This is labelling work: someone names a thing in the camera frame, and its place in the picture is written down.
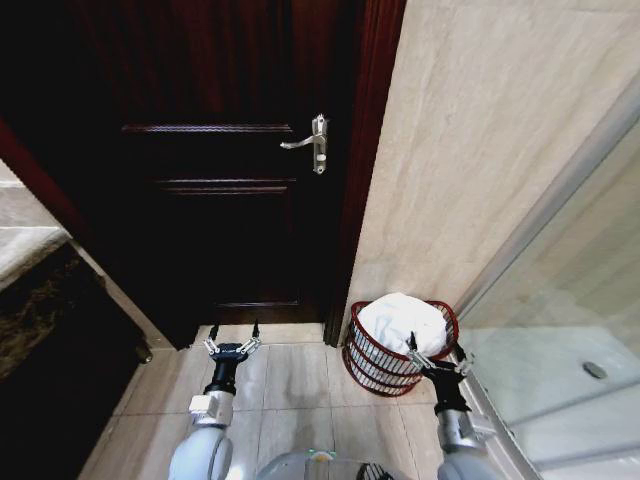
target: white cloth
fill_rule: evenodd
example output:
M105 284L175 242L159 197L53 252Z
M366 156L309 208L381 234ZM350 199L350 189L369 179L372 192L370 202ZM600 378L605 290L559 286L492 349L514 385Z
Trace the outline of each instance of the white cloth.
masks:
M418 298L390 293L360 310L360 323L377 342L406 355L407 340L415 333L418 351L426 356L439 353L447 343L447 322L442 312Z

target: red wire basket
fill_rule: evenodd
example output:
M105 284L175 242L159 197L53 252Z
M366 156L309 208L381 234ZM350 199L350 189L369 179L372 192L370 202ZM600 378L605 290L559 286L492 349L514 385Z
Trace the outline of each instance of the red wire basket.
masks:
M437 300L426 300L442 312L447 322L447 344L431 357L446 357L458 341L458 319L449 305ZM358 313L371 302L356 302L351 306L351 323L347 331L342 360L353 379L371 393L383 397L399 397L411 391L422 379L420 369L406 355L392 352L382 346L364 329Z

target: door frame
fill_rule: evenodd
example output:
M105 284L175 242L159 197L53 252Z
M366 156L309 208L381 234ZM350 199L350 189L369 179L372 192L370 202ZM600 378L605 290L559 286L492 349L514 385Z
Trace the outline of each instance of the door frame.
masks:
M352 131L335 248L335 282L324 327L324 341L333 346L337 346L340 338L405 5L406 0L360 0L357 6ZM81 209L2 119L0 156L78 243L117 279L118 275L114 275L117 272L110 272L115 267L109 261L108 247L92 232Z

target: door handle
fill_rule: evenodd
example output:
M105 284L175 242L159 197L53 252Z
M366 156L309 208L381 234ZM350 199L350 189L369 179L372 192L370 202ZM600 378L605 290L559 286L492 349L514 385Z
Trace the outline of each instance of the door handle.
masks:
M313 171L318 175L322 175L327 169L327 129L329 121L320 114L311 121L310 137L299 142L287 143L282 142L280 146L291 150L292 148L300 148L305 145L313 144Z

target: tile floor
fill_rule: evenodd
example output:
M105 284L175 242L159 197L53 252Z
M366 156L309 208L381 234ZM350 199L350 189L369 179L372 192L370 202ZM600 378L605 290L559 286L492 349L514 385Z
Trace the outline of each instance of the tile floor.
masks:
M218 338L232 340L243 328L226 327ZM287 344L272 343L277 333L265 332L266 344L238 367L228 480L253 479L275 456L307 448L388 464L416 480L436 478L442 456L429 382L399 399L378 397L355 384L321 332L290 336L298 343ZM155 350L138 368L81 479L166 478L173 450L191 428L189 400L213 373L198 345Z

